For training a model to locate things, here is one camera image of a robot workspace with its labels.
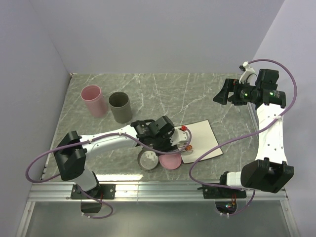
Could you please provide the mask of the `grey cylindrical container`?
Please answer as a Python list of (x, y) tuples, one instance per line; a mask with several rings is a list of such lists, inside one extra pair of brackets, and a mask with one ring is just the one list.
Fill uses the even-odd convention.
[(114, 120), (118, 123), (127, 123), (132, 119), (132, 110), (129, 97), (124, 92), (114, 92), (108, 99)]

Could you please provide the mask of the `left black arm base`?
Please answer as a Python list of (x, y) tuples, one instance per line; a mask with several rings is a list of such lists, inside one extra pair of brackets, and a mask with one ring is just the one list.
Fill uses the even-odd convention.
[[(91, 197), (99, 200), (113, 200), (115, 198), (116, 185), (115, 184), (100, 184), (97, 191), (87, 192)], [(78, 185), (73, 185), (70, 196), (71, 200), (80, 200), (80, 209), (83, 213), (94, 214), (101, 210), (102, 204), (99, 202), (87, 202), (91, 200), (85, 196), (78, 188)]]

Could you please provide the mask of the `aluminium rail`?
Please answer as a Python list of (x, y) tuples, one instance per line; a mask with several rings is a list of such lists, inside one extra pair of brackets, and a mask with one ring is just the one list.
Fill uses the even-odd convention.
[[(171, 202), (171, 201), (205, 201), (200, 184), (193, 181), (110, 181), (104, 184), (115, 184), (116, 191), (111, 202)], [(46, 182), (32, 184), (27, 201), (58, 202), (74, 201), (72, 182)]]

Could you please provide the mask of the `metal tongs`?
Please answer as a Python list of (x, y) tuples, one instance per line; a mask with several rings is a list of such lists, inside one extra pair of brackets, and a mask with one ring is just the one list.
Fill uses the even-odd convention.
[(171, 151), (158, 151), (158, 150), (155, 150), (152, 146), (143, 146), (143, 149), (146, 151), (155, 152), (159, 155), (171, 155), (171, 154), (189, 155), (189, 154), (192, 154), (194, 152), (194, 149), (192, 148), (192, 150), (186, 151), (187, 146), (185, 144), (177, 144), (172, 148)]

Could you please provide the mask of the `grey round lid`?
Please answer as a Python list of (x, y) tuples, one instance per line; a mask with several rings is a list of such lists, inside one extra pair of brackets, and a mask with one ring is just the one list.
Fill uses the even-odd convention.
[(157, 167), (159, 158), (155, 152), (149, 150), (142, 150), (137, 158), (139, 166), (143, 170), (152, 170)]

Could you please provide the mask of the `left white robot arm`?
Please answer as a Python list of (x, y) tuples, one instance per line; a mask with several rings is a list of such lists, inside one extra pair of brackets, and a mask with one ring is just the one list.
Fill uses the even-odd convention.
[(143, 146), (163, 155), (177, 150), (171, 137), (175, 127), (167, 116), (157, 120), (137, 120), (123, 128), (93, 135), (78, 135), (71, 131), (65, 135), (54, 151), (55, 161), (63, 181), (73, 181), (88, 198), (100, 193), (95, 174), (86, 168), (87, 158), (122, 148)]

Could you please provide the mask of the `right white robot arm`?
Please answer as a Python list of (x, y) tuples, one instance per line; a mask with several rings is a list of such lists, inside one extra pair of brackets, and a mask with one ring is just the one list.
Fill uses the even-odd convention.
[(259, 144), (255, 160), (240, 172), (226, 172), (218, 185), (221, 196), (230, 197), (236, 188), (277, 193), (293, 177), (294, 167), (288, 165), (283, 145), (283, 116), (286, 95), (277, 90), (279, 72), (260, 69), (254, 85), (238, 79), (225, 79), (214, 102), (236, 106), (255, 105), (259, 122)]

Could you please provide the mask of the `white square plate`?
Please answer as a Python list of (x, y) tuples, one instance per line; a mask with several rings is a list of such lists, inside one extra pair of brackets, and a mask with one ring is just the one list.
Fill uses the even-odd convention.
[(210, 149), (218, 146), (213, 130), (210, 126), (209, 120), (202, 120), (185, 125), (192, 134), (190, 145), (192, 145), (194, 152), (189, 155), (180, 154), (183, 163), (193, 163), (204, 153)]

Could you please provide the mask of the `pink cylindrical container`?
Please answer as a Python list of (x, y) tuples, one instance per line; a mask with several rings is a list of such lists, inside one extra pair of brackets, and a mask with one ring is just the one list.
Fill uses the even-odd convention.
[(86, 86), (82, 89), (80, 96), (93, 117), (100, 118), (107, 113), (108, 107), (99, 86)]

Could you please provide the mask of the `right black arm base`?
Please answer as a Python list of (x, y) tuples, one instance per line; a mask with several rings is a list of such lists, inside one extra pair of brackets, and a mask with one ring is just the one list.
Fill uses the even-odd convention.
[(215, 206), (220, 215), (230, 216), (237, 211), (237, 199), (246, 198), (246, 191), (202, 185), (204, 199), (215, 199)]

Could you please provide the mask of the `pink round lid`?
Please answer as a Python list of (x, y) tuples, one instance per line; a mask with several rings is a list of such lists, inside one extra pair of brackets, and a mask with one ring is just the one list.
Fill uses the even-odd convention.
[(161, 155), (159, 157), (159, 162), (163, 168), (168, 170), (175, 170), (180, 167), (182, 163), (182, 158), (179, 154)]

